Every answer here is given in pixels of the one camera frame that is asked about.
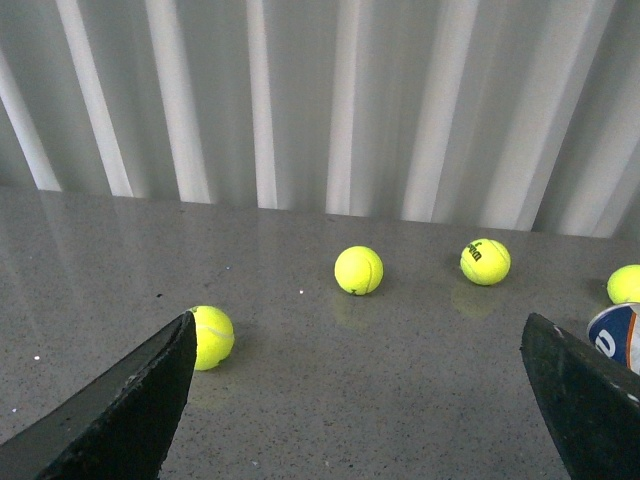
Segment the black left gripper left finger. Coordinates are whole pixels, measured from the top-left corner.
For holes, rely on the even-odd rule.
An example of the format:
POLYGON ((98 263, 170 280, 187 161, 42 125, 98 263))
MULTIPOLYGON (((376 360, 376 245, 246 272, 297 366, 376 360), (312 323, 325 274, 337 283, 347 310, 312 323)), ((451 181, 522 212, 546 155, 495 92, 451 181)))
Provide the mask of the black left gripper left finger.
POLYGON ((2 444, 2 478, 157 478, 187 403, 195 357, 195 320, 184 312, 2 444))

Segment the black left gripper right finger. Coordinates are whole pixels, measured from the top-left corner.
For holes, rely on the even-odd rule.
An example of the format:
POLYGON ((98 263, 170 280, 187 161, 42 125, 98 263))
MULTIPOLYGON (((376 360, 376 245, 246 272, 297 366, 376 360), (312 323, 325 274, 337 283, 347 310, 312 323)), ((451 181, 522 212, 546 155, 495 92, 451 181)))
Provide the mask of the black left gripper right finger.
POLYGON ((639 376, 538 313, 528 316, 522 361, 572 479, 639 477, 639 376))

